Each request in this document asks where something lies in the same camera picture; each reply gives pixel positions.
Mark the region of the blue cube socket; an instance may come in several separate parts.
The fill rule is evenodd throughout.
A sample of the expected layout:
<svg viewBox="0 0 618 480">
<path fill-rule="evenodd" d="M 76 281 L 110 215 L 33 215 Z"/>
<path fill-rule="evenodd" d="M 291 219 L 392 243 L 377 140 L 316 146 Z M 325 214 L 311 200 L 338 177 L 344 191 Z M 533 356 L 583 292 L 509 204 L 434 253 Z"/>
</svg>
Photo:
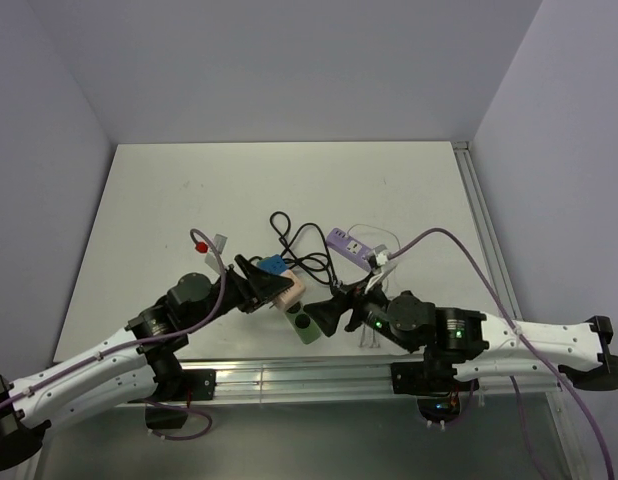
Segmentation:
<svg viewBox="0 0 618 480">
<path fill-rule="evenodd" d="M 273 255 L 258 260 L 256 266 L 272 275 L 282 275 L 288 270 L 285 260 L 280 255 Z"/>
</svg>

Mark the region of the green power strip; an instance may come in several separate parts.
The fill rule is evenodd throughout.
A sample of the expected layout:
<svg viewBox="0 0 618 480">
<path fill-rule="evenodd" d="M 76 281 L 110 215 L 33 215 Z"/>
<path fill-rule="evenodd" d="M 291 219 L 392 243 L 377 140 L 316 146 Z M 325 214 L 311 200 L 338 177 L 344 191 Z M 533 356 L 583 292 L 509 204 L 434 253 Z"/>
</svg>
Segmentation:
<svg viewBox="0 0 618 480">
<path fill-rule="evenodd" d="M 304 345 L 309 345 L 322 336 L 322 332 L 305 312 L 301 302 L 293 304 L 286 312 L 285 317 Z"/>
</svg>

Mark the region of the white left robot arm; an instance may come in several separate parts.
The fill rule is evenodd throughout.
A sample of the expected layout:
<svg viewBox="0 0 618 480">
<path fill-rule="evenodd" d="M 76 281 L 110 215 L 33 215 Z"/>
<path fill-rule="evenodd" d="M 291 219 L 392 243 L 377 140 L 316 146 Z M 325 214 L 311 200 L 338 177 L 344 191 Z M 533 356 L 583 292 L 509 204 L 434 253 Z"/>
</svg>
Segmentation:
<svg viewBox="0 0 618 480">
<path fill-rule="evenodd" d="M 236 256 L 217 281 L 183 276 L 108 339 L 37 374 L 0 375 L 0 471 L 13 468 L 64 426 L 129 401 L 168 400 L 184 386 L 177 350 L 189 334 L 237 309 L 251 313 L 291 288 Z"/>
</svg>

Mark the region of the pink cube socket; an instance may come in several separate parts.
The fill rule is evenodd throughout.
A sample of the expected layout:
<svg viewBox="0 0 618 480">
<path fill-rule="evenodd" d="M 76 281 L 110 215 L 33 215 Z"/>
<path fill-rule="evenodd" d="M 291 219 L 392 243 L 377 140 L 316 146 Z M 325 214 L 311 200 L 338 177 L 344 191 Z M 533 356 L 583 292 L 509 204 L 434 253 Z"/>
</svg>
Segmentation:
<svg viewBox="0 0 618 480">
<path fill-rule="evenodd" d="M 288 278 L 293 282 L 290 288 L 284 290 L 274 300 L 275 307 L 278 310 L 285 312 L 302 299 L 302 296 L 306 291 L 306 287 L 291 270 L 284 271 L 281 276 Z"/>
</svg>

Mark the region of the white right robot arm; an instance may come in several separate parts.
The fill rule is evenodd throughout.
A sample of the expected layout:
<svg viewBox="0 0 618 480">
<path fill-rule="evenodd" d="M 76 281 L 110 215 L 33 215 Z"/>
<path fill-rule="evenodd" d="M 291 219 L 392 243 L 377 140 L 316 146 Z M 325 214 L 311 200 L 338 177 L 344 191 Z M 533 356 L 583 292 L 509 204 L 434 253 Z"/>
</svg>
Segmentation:
<svg viewBox="0 0 618 480">
<path fill-rule="evenodd" d="M 594 316 L 575 325 L 516 323 L 487 313 L 438 307 L 410 291 L 388 298 L 381 288 L 351 285 L 331 299 L 308 304 L 306 314 L 333 336 L 344 314 L 344 329 L 367 326 L 415 361 L 391 365 L 397 394 L 430 396 L 468 391 L 489 377 L 558 374 L 584 391 L 618 389 L 618 356 L 611 353 L 611 321 Z"/>
</svg>

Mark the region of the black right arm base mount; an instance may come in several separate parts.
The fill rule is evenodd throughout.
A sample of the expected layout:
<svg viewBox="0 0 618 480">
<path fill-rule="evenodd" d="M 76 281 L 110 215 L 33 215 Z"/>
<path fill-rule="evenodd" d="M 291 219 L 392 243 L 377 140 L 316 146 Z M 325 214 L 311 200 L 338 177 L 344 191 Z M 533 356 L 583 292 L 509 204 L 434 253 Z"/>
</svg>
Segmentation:
<svg viewBox="0 0 618 480">
<path fill-rule="evenodd" d="M 414 397 L 418 414 L 429 430 L 446 431 L 468 411 L 479 381 L 459 381 L 451 373 L 428 374 L 425 363 L 390 364 L 392 390 L 395 395 Z"/>
</svg>

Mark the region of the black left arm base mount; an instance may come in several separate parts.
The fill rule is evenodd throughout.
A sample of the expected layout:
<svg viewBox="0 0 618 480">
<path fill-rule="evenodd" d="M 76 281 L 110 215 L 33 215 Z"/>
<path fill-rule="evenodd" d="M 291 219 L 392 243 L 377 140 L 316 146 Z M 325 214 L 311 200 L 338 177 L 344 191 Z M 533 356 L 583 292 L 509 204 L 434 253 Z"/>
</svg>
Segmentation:
<svg viewBox="0 0 618 480">
<path fill-rule="evenodd" d="M 193 417 L 189 410 L 197 401 L 210 401 L 214 397 L 216 371 L 213 369 L 185 370 L 173 386 L 164 391 L 158 390 L 151 397 L 156 403 L 175 403 L 184 411 L 174 411 L 148 404 L 144 420 L 148 429 L 158 432 L 180 430 L 187 420 Z"/>
</svg>

